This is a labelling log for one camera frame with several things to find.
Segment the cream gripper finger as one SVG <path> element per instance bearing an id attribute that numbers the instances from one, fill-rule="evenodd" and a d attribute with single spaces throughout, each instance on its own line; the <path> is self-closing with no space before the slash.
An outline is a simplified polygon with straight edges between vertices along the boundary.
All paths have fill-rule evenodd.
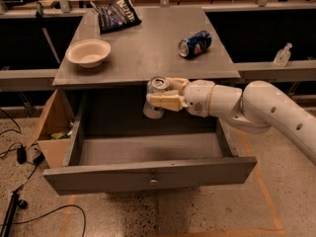
<path id="1" fill-rule="evenodd" d="M 179 93 L 182 93 L 190 83 L 186 78 L 168 78 L 167 82 L 169 83 L 170 90 L 177 90 Z"/>
<path id="2" fill-rule="evenodd" d="M 164 95 L 164 94 L 147 94 L 147 102 L 157 108 L 178 112 L 187 108 L 189 105 L 183 96 L 176 95 Z"/>

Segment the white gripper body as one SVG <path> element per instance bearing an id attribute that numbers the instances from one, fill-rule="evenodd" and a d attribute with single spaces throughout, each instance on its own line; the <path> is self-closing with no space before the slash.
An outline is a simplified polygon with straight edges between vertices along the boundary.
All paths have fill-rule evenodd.
<path id="1" fill-rule="evenodd" d="M 214 86 L 212 81 L 196 80 L 185 87 L 183 94 L 189 114 L 202 118 L 208 116 L 209 98 Z"/>

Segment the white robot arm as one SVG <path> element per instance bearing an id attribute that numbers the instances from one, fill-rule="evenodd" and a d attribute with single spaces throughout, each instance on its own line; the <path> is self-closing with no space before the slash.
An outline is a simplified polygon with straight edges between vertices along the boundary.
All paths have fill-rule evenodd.
<path id="1" fill-rule="evenodd" d="M 273 127 L 316 164 L 316 117 L 268 82 L 253 81 L 240 89 L 208 80 L 167 78 L 147 92 L 146 100 L 159 109 L 216 117 L 250 133 Z"/>

